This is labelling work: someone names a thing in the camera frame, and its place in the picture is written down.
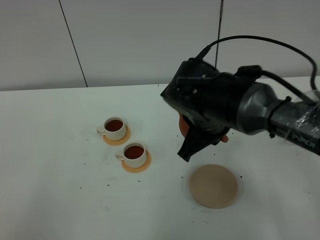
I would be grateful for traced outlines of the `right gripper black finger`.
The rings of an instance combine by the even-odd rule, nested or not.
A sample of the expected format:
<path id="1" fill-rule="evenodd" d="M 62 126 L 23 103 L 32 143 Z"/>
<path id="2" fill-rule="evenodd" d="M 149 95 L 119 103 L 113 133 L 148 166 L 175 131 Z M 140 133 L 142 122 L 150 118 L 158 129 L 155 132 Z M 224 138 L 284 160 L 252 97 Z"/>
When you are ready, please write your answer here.
<path id="1" fill-rule="evenodd" d="M 191 126 L 177 154 L 183 160 L 189 162 L 194 154 L 210 145 L 216 146 L 228 132 L 228 127 L 216 132 L 215 130 L 207 131 L 206 129 Z"/>

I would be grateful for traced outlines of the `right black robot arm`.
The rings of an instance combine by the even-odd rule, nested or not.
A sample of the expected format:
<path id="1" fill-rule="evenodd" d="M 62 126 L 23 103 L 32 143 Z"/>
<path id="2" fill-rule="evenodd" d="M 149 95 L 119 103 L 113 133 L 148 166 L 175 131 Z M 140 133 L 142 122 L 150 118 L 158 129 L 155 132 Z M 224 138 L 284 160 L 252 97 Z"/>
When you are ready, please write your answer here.
<path id="1" fill-rule="evenodd" d="M 176 77 L 161 93 L 189 130 L 178 151 L 185 161 L 229 130 L 246 135 L 266 131 L 315 154 L 320 152 L 320 105 L 304 96 L 298 102 L 277 98 L 254 75 L 218 73 L 210 77 Z"/>

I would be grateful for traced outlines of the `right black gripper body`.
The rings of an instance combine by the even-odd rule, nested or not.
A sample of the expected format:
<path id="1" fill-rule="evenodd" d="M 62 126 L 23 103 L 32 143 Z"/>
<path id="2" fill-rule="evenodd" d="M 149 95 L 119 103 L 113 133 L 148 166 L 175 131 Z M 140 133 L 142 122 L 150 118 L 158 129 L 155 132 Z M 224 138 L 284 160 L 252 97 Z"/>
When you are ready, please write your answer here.
<path id="1" fill-rule="evenodd" d="M 253 84 L 252 71 L 219 72 L 201 83 L 176 99 L 162 98 L 195 127 L 211 131 L 223 126 L 252 134 L 253 131 L 246 128 L 252 124 L 252 119 L 244 120 L 239 113 L 242 98 Z"/>

